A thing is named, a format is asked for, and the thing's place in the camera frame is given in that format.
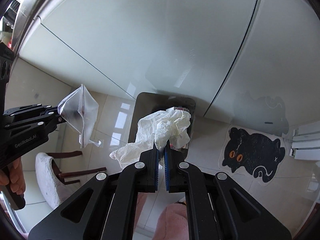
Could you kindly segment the person's left hand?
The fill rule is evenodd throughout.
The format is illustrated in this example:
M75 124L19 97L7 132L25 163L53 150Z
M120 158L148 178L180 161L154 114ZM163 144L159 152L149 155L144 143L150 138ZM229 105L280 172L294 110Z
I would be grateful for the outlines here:
M0 174L0 185L10 185L11 191L18 195L24 194L25 192L25 179L23 175L23 168L21 158L16 159L12 162L9 168L9 176L3 171Z

